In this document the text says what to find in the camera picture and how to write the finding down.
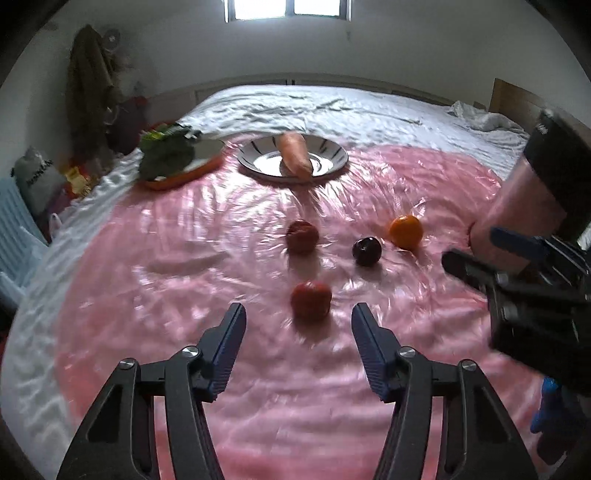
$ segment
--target wooden headboard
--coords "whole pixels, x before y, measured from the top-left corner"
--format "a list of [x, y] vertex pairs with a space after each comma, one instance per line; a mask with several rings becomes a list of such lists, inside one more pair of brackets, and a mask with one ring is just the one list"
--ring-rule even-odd
[[544, 108], [557, 112], [591, 146], [591, 129], [570, 113], [517, 85], [495, 79], [489, 112], [502, 113], [519, 124], [523, 130], [531, 133], [540, 116], [540, 111]]

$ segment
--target white plate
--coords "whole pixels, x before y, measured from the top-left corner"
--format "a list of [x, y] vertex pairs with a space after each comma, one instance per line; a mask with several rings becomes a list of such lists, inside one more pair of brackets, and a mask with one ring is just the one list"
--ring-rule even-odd
[[[277, 142], [280, 135], [256, 138], [236, 150], [238, 161], [252, 174], [280, 183], [306, 183], [285, 167]], [[310, 161], [314, 167], [312, 181], [322, 180], [341, 170], [349, 161], [347, 151], [322, 137], [304, 135]]]

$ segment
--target bag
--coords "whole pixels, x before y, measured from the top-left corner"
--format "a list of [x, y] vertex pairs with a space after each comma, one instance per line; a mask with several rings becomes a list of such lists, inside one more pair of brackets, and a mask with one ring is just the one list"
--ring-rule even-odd
[[22, 199], [33, 217], [39, 217], [66, 183], [66, 178], [53, 166], [53, 162], [30, 147], [12, 169]]

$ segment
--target tomato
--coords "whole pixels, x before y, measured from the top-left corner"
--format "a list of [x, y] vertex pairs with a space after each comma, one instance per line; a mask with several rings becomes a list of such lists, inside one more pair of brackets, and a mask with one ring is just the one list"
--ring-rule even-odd
[[311, 254], [316, 248], [319, 238], [318, 229], [305, 220], [293, 222], [285, 234], [287, 250], [295, 255]]
[[297, 285], [291, 293], [294, 318], [305, 322], [319, 322], [330, 311], [332, 291], [324, 283], [308, 281]]

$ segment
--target plastic wrap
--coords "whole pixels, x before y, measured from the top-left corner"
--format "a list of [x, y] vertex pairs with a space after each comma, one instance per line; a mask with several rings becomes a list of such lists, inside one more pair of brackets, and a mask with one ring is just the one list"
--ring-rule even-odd
[[[466, 155], [412, 147], [351, 151], [348, 170], [325, 184], [278, 187], [246, 176], [228, 153], [220, 170], [166, 193], [133, 189], [79, 262], [57, 325], [56, 375], [79, 423], [117, 362], [168, 358], [242, 302], [246, 335], [228, 389], [206, 405], [229, 480], [371, 478], [393, 405], [370, 391], [350, 328], [370, 305], [403, 344], [432, 360], [476, 360], [524, 436], [541, 379], [487, 346], [486, 299], [448, 277], [442, 251], [467, 248], [468, 229], [499, 189]], [[416, 255], [384, 241], [379, 264], [357, 267], [353, 243], [385, 239], [413, 214], [425, 235]], [[317, 252], [290, 258], [284, 235], [303, 218], [320, 231]], [[333, 291], [328, 321], [303, 328], [290, 293], [304, 280]], [[158, 404], [163, 480], [172, 480]], [[441, 432], [436, 403], [425, 479], [434, 478]]]

